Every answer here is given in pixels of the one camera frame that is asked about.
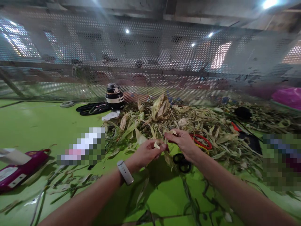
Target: black and white bottle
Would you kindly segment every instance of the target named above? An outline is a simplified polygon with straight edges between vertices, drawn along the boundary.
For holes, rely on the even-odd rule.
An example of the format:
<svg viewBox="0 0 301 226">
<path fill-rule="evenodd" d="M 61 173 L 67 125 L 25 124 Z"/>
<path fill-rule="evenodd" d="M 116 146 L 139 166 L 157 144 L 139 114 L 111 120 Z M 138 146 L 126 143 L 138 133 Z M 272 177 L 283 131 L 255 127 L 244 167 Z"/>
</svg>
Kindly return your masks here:
<svg viewBox="0 0 301 226">
<path fill-rule="evenodd" d="M 109 83 L 106 94 L 107 104 L 113 110 L 121 110 L 124 108 L 124 96 L 115 83 Z"/>
</svg>

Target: magenta object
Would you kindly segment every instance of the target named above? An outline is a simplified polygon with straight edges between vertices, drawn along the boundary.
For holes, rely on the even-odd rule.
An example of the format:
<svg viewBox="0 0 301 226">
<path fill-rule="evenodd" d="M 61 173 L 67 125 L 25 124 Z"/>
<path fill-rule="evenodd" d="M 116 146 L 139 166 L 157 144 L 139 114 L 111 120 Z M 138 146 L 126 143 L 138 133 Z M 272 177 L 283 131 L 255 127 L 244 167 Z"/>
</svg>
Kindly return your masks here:
<svg viewBox="0 0 301 226">
<path fill-rule="evenodd" d="M 0 170 L 0 192 L 10 191 L 28 179 L 45 163 L 49 156 L 45 152 L 49 151 L 50 149 L 26 152 L 31 157 L 27 163 L 8 165 Z"/>
<path fill-rule="evenodd" d="M 301 88 L 279 89 L 272 94 L 274 101 L 301 110 Z"/>
</svg>

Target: window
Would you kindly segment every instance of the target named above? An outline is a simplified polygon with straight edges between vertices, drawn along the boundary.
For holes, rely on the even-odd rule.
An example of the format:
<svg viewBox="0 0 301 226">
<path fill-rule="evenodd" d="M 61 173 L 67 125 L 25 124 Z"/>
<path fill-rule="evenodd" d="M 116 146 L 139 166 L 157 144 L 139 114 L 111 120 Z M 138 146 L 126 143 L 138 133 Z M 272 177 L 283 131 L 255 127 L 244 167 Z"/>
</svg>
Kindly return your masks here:
<svg viewBox="0 0 301 226">
<path fill-rule="evenodd" d="M 53 33 L 51 31 L 44 31 L 44 33 L 45 33 L 48 41 L 51 43 L 51 46 L 53 47 L 53 50 L 54 50 L 55 54 L 57 55 L 57 57 L 63 59 L 64 54 L 58 44 L 56 37 L 53 35 Z"/>
<path fill-rule="evenodd" d="M 227 42 L 225 44 L 222 44 L 216 52 L 216 55 L 214 57 L 214 60 L 211 65 L 211 69 L 220 69 L 220 67 L 223 65 L 225 56 L 231 46 L 232 42 Z"/>
<path fill-rule="evenodd" d="M 301 64 L 301 40 L 299 40 L 297 45 L 285 56 L 282 63 Z"/>
<path fill-rule="evenodd" d="M 0 20 L 0 31 L 21 57 L 40 57 L 24 27 L 9 20 Z"/>
</svg>

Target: hand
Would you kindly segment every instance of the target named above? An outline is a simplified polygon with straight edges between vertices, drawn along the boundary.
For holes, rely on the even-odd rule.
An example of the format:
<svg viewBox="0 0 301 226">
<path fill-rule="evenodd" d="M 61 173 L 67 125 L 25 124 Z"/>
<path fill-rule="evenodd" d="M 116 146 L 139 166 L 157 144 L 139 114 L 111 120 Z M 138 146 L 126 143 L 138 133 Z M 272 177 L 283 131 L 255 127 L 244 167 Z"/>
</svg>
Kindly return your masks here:
<svg viewBox="0 0 301 226">
<path fill-rule="evenodd" d="M 176 143 L 181 151 L 183 152 L 185 158 L 189 162 L 193 162 L 196 159 L 196 155 L 199 153 L 203 153 L 200 149 L 195 145 L 194 141 L 191 139 L 191 136 L 188 132 L 172 129 L 177 133 L 177 137 L 170 133 L 165 133 L 164 136 L 171 142 Z"/>
<path fill-rule="evenodd" d="M 161 140 L 158 141 L 161 143 L 160 149 L 154 147 L 156 140 L 147 140 L 140 145 L 130 158 L 125 160 L 125 165 L 131 173 L 138 172 L 140 169 L 147 166 L 153 159 L 157 159 L 159 155 L 166 150 L 168 145 L 163 144 Z"/>
</svg>

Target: scissors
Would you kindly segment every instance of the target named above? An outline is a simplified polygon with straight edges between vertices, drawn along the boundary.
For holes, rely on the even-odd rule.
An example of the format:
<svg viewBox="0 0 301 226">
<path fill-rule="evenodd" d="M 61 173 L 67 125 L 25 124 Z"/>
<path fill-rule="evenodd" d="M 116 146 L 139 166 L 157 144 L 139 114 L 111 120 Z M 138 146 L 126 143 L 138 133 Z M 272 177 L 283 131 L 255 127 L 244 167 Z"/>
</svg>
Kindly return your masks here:
<svg viewBox="0 0 301 226">
<path fill-rule="evenodd" d="M 209 150 L 212 149 L 212 144 L 210 143 L 209 140 L 207 140 L 205 137 L 203 137 L 203 136 L 201 136 L 201 135 L 192 134 L 192 133 L 190 133 L 189 135 L 190 135 L 191 139 L 193 139 L 193 141 L 194 141 L 194 143 L 195 143 L 196 146 L 198 146 L 199 148 L 204 149 L 204 150 L 207 152 L 207 154 L 209 154 Z M 202 144 L 201 142 L 199 142 L 199 141 L 196 139 L 196 137 L 197 137 L 197 138 L 200 138 L 200 139 L 203 139 L 203 140 L 208 144 L 208 147 L 205 146 L 204 144 Z"/>
<path fill-rule="evenodd" d="M 189 173 L 191 170 L 191 163 L 187 161 L 182 153 L 175 154 L 172 157 L 175 164 L 179 166 L 179 171 L 182 173 Z"/>
</svg>

